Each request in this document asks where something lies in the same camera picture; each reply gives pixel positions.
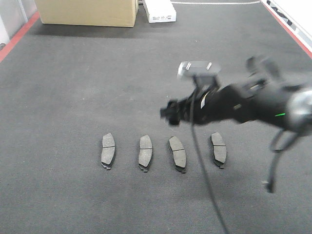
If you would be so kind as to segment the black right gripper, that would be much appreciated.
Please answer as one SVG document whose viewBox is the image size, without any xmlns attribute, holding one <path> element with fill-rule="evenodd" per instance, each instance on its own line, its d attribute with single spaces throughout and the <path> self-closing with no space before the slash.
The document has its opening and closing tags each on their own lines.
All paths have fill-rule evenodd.
<svg viewBox="0 0 312 234">
<path fill-rule="evenodd" d="M 194 124 L 205 125 L 226 119 L 245 123 L 258 119 L 254 99 L 267 84 L 265 80 L 255 80 L 230 84 L 217 92 L 206 90 L 194 102 Z M 166 119 L 171 126 L 178 126 L 184 121 L 184 107 L 184 100 L 171 99 L 160 109 L 160 118 Z"/>
</svg>

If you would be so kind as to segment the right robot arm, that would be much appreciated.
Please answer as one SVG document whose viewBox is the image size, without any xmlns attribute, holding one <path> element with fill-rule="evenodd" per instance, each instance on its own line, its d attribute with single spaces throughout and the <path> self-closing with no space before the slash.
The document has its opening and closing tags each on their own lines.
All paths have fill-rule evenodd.
<svg viewBox="0 0 312 234">
<path fill-rule="evenodd" d="M 244 82 L 220 88 L 218 63 L 183 61 L 177 77 L 191 79 L 195 90 L 185 99 L 170 100 L 160 109 L 160 116 L 171 125 L 180 121 L 205 125 L 227 119 L 238 123 L 260 120 L 300 136 L 311 134 L 311 87 L 287 83 L 267 56 L 248 58 L 246 68 L 251 75 Z"/>
</svg>

